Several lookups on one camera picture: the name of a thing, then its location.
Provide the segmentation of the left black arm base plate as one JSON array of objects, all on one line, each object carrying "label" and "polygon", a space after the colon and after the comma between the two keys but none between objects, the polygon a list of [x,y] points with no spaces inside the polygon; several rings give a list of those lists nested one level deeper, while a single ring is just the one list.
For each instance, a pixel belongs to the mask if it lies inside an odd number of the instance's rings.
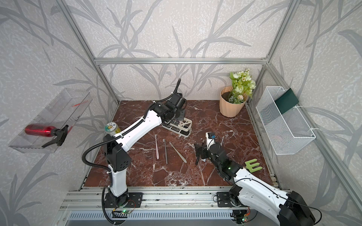
[{"label": "left black arm base plate", "polygon": [[116,197],[111,192],[107,193],[104,198],[105,208],[125,207],[125,208],[140,208],[142,203],[143,193],[129,193]]}]

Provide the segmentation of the pink toothbrush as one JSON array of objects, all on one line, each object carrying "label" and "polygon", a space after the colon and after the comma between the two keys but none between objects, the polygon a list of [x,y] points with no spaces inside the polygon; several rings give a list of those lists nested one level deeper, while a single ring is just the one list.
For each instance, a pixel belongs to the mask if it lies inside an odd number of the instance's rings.
[{"label": "pink toothbrush", "polygon": [[155,145],[156,145],[156,159],[159,160],[159,150],[157,144],[157,134],[155,134]]}]

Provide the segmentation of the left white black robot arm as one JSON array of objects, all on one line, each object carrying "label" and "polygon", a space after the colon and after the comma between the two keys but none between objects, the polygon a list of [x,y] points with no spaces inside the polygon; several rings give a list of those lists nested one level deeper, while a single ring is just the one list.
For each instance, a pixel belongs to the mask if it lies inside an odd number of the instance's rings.
[{"label": "left white black robot arm", "polygon": [[[102,168],[110,174],[110,193],[119,198],[127,193],[126,170],[132,159],[128,155],[131,147],[144,135],[161,124],[169,124],[171,121],[182,120],[185,115],[184,104],[187,100],[182,93],[173,92],[169,97],[152,102],[145,114],[127,129],[114,135],[104,137],[104,141],[88,148],[82,155],[84,164]],[[107,166],[91,163],[86,156],[93,149],[107,145],[105,156]]]}]

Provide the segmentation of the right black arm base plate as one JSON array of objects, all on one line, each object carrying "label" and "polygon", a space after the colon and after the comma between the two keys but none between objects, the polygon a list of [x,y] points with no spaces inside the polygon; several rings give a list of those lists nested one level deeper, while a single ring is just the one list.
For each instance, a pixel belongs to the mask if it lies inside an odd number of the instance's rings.
[{"label": "right black arm base plate", "polygon": [[231,199],[231,196],[228,192],[217,192],[217,205],[219,208],[226,207],[240,207],[241,203]]}]

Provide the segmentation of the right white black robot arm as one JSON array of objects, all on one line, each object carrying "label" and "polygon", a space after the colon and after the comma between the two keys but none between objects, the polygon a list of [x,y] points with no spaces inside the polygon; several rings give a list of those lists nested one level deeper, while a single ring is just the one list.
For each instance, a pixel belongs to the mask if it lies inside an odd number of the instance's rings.
[{"label": "right white black robot arm", "polygon": [[279,226],[315,226],[320,222],[299,193],[282,191],[255,177],[231,160],[219,142],[194,147],[197,160],[210,160],[218,175],[232,186],[229,196],[234,206],[250,207]]}]

